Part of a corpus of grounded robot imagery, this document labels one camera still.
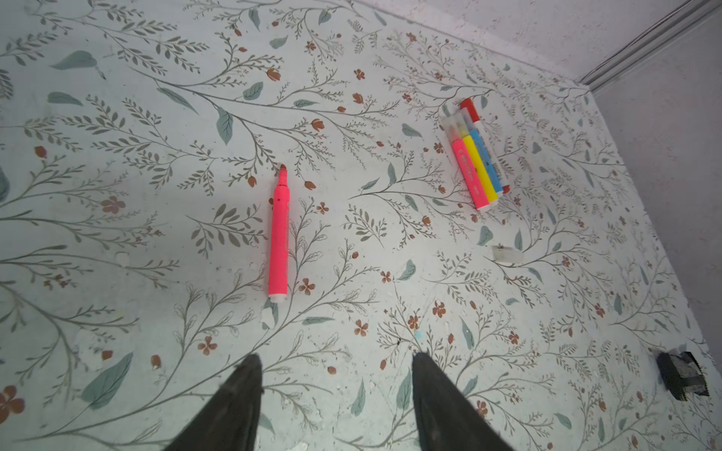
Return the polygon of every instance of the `pink marker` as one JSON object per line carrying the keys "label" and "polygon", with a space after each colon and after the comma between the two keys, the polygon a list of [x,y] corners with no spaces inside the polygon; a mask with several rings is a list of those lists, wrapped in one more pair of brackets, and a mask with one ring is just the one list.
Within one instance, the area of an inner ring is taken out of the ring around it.
{"label": "pink marker", "polygon": [[273,224],[271,226],[271,265],[269,272],[269,297],[279,304],[288,295],[288,189],[286,166],[281,165],[278,185],[273,193]]}
{"label": "pink marker", "polygon": [[489,206],[489,200],[487,199],[487,195],[484,194],[481,182],[479,182],[477,170],[474,169],[474,164],[471,163],[469,151],[466,150],[464,141],[461,140],[461,133],[459,133],[456,124],[451,118],[443,118],[441,120],[441,126],[449,138],[454,155],[456,155],[456,161],[458,161],[458,165],[461,168],[461,174],[464,175],[464,181],[466,181],[466,187],[469,189],[474,207],[476,207],[477,210],[481,210]]}

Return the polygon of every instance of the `leaf print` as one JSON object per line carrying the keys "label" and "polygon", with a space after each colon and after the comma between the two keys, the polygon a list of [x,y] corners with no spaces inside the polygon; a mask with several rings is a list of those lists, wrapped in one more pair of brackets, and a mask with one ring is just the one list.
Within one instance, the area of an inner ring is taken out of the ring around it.
{"label": "leaf print", "polygon": [[597,431],[597,435],[599,435],[599,441],[601,443],[604,443],[604,422],[599,419],[599,430]]}
{"label": "leaf print", "polygon": [[133,353],[131,352],[117,364],[100,373],[85,387],[80,398],[90,404],[88,407],[91,410],[106,406],[113,399],[128,374],[132,359]]}
{"label": "leaf print", "polygon": [[539,279],[540,282],[542,281],[542,275],[539,274],[539,271],[537,271],[534,268],[529,268],[529,272],[532,273],[533,275],[535,275],[536,278]]}
{"label": "leaf print", "polygon": [[482,226],[482,234],[479,236],[479,242],[477,243],[477,246],[486,245],[489,241],[492,240],[493,237],[494,234],[491,230],[489,230],[489,227]]}
{"label": "leaf print", "polygon": [[373,186],[376,184],[376,182],[378,182],[378,178],[376,180],[371,180],[369,183],[366,183],[365,185],[363,185],[361,187],[361,191],[370,190],[371,188],[373,188]]}
{"label": "leaf print", "polygon": [[569,418],[567,416],[562,415],[561,413],[555,413],[554,416],[556,416],[559,419],[559,422],[567,429],[572,429],[572,422],[569,421]]}
{"label": "leaf print", "polygon": [[92,57],[90,53],[84,50],[78,50],[66,56],[58,63],[53,64],[51,67],[53,69],[58,69],[59,71],[65,71],[67,69],[82,69],[85,67],[95,67],[96,65],[97,61],[95,60],[95,58]]}
{"label": "leaf print", "polygon": [[251,22],[256,26],[256,29],[258,31],[261,31],[261,18],[258,15],[258,8],[251,8],[248,10],[248,18],[251,19]]}
{"label": "leaf print", "polygon": [[271,44],[272,48],[281,48],[281,47],[283,47],[283,45],[286,43],[287,40],[288,40],[288,36],[284,36],[283,38],[271,39],[271,42],[269,44]]}
{"label": "leaf print", "polygon": [[382,24],[384,27],[386,26],[386,21],[383,19],[382,16],[379,15],[379,13],[377,13],[376,11],[374,11],[374,12],[373,12],[373,15],[376,16],[376,19],[378,19],[378,21],[381,22],[381,24]]}
{"label": "leaf print", "polygon": [[649,279],[647,279],[647,273],[644,272],[644,268],[642,265],[639,265],[639,271],[642,273],[642,280],[644,280],[645,285],[649,285]]}
{"label": "leaf print", "polygon": [[216,129],[223,142],[228,145],[228,141],[233,137],[233,116],[228,114],[226,110],[218,107],[218,121],[216,121]]}
{"label": "leaf print", "polygon": [[271,424],[271,420],[269,420],[269,417],[265,416],[263,413],[258,415],[258,425],[262,428],[268,429],[273,433],[273,435],[276,435],[276,431],[273,430],[273,424]]}
{"label": "leaf print", "polygon": [[363,412],[363,406],[366,404],[366,389],[363,386],[363,379],[361,379],[361,386],[359,387],[359,394],[356,396],[356,400],[351,405],[351,413],[353,416],[359,416]]}
{"label": "leaf print", "polygon": [[587,181],[591,185],[592,188],[594,188],[594,180],[591,179],[591,174],[586,169],[583,169],[584,175],[587,177]]}
{"label": "leaf print", "polygon": [[523,247],[523,243],[521,241],[521,230],[516,232],[516,237],[514,238],[514,247],[518,250],[521,250],[521,248]]}
{"label": "leaf print", "polygon": [[461,394],[464,396],[468,396],[471,391],[477,387],[477,383],[479,381],[479,376],[476,376],[474,379],[470,379],[466,383],[466,387],[461,391]]}
{"label": "leaf print", "polygon": [[324,9],[318,15],[318,24],[321,25],[322,23],[328,22],[329,20],[331,20],[331,12],[327,9]]}
{"label": "leaf print", "polygon": [[461,332],[464,333],[464,339],[466,340],[466,347],[471,351],[474,348],[474,336],[471,334],[471,330],[466,325],[464,320],[461,320]]}
{"label": "leaf print", "polygon": [[404,269],[404,272],[402,275],[396,278],[396,280],[409,280],[411,276],[414,275],[416,272],[416,265],[414,265],[414,262],[411,260],[406,262],[406,269]]}
{"label": "leaf print", "polygon": [[83,106],[80,100],[76,99],[70,94],[57,91],[48,94],[48,103],[69,103],[71,105],[78,105],[79,107]]}
{"label": "leaf print", "polygon": [[419,207],[416,206],[416,201],[414,201],[414,198],[406,194],[404,196],[404,200],[413,208],[415,211],[419,211]]}
{"label": "leaf print", "polygon": [[619,295],[614,298],[614,311],[617,312],[618,315],[622,314],[622,298]]}
{"label": "leaf print", "polygon": [[406,135],[406,136],[418,136],[418,137],[422,138],[421,133],[419,133],[418,131],[414,130],[414,129],[413,129],[409,124],[407,124],[407,123],[402,123],[402,124],[401,124],[401,132],[403,132],[404,135]]}
{"label": "leaf print", "polygon": [[547,216],[549,217],[549,220],[552,222],[552,225],[557,224],[557,217],[554,216],[552,213],[552,210],[549,210],[549,207],[547,207]]}
{"label": "leaf print", "polygon": [[388,173],[388,185],[391,186],[396,183],[396,170],[393,168],[391,163],[388,163],[388,169],[386,172]]}
{"label": "leaf print", "polygon": [[662,323],[660,320],[658,320],[658,319],[655,318],[654,322],[657,323],[657,324],[659,324],[660,326],[662,326],[662,328],[664,328],[664,330],[669,330],[669,329],[667,328],[667,324]]}
{"label": "leaf print", "polygon": [[246,100],[255,100],[261,95],[261,91],[264,89],[263,82],[257,82],[251,85],[250,88],[243,91],[243,98]]}
{"label": "leaf print", "polygon": [[326,321],[333,321],[333,318],[327,318],[324,316],[309,316],[306,319],[304,319],[301,324],[303,325],[311,325],[311,324],[321,324],[325,323]]}
{"label": "leaf print", "polygon": [[7,199],[8,194],[10,194],[10,180],[7,180],[5,172],[2,172],[0,167],[0,202]]}
{"label": "leaf print", "polygon": [[293,106],[296,108],[305,108],[310,107],[311,105],[315,105],[318,102],[314,102],[312,100],[306,100],[306,99],[299,99],[293,102]]}
{"label": "leaf print", "polygon": [[198,114],[195,108],[191,106],[190,103],[188,103],[188,100],[184,99],[182,95],[176,94],[175,92],[171,91],[170,89],[166,88],[157,88],[159,92],[162,92],[163,94],[167,95],[173,102],[178,103],[179,105],[182,105],[186,108],[192,109],[195,114]]}
{"label": "leaf print", "polygon": [[411,400],[411,371],[408,371],[396,394],[396,407],[405,411]]}

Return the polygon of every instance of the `marker cap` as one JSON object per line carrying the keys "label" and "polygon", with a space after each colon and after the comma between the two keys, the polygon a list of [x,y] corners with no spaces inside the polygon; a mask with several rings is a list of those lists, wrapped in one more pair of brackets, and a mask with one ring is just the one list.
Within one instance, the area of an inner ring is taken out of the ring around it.
{"label": "marker cap", "polygon": [[454,113],[453,120],[458,126],[458,132],[461,133],[461,136],[468,136],[469,129],[466,127],[466,123],[464,122],[464,117],[461,115],[461,111]]}
{"label": "marker cap", "polygon": [[461,133],[459,133],[458,127],[451,118],[441,119],[441,126],[446,132],[446,136],[449,138],[449,142],[453,143],[461,139]]}

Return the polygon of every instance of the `brown flower print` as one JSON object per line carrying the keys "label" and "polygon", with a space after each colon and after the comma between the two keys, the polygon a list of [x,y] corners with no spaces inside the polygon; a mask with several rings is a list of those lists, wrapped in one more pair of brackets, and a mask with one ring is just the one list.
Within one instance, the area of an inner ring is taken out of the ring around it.
{"label": "brown flower print", "polygon": [[39,158],[47,158],[48,151],[45,150],[45,147],[43,146],[37,146],[35,148],[35,155],[37,155]]}
{"label": "brown flower print", "polygon": [[160,368],[160,356],[158,354],[150,358],[150,366],[153,367],[153,369]]}
{"label": "brown flower print", "polygon": [[409,316],[409,329],[418,329],[419,328],[419,317],[416,315]]}
{"label": "brown flower print", "polygon": [[204,355],[210,354],[211,351],[213,351],[214,349],[216,349],[218,347],[218,345],[216,343],[211,343],[211,340],[213,340],[213,337],[207,336],[206,342],[200,343],[198,345],[198,349],[201,349],[203,351]]}
{"label": "brown flower print", "polygon": [[14,385],[8,385],[0,393],[0,424],[3,424],[10,413],[16,415],[22,413],[25,410],[25,400],[22,398],[15,398],[17,389]]}
{"label": "brown flower print", "polygon": [[442,302],[441,304],[439,304],[438,302],[434,301],[434,308],[431,309],[431,313],[433,315],[437,315],[439,318],[444,316],[444,314],[446,313],[444,303]]}
{"label": "brown flower print", "polygon": [[274,82],[278,82],[281,79],[281,74],[272,67],[266,72],[266,75],[268,75]]}
{"label": "brown flower print", "polygon": [[126,203],[119,201],[117,197],[111,196],[107,201],[100,202],[105,213],[118,214],[121,209],[126,208]]}
{"label": "brown flower print", "polygon": [[316,284],[310,284],[308,282],[308,277],[307,277],[307,278],[303,279],[303,285],[298,287],[298,291],[300,291],[302,293],[306,293],[306,296],[310,296],[311,291],[313,291],[313,289],[315,287],[316,287]]}
{"label": "brown flower print", "polygon": [[479,412],[479,416],[481,416],[482,418],[484,418],[487,413],[489,413],[486,401],[477,401],[477,412]]}
{"label": "brown flower print", "polygon": [[324,127],[323,121],[321,119],[314,119],[311,121],[311,126],[316,131],[321,131],[321,129]]}
{"label": "brown flower print", "polygon": [[366,331],[368,330],[368,323],[364,323],[361,325],[361,320],[356,321],[356,325],[358,326],[356,330],[354,330],[354,335],[361,334],[362,337],[366,336]]}

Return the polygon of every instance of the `floral wallpaper floor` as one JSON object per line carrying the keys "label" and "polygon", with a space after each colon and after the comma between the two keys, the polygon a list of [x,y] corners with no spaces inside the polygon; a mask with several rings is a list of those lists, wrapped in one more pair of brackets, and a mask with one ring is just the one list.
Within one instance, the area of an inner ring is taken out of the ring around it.
{"label": "floral wallpaper floor", "polygon": [[[248,353],[258,449],[414,450],[419,350],[518,450],[717,449],[720,376],[585,87],[342,0],[2,20],[4,450],[162,449]],[[436,126],[466,97],[513,180],[483,214]],[[711,397],[660,385],[677,347]]]}

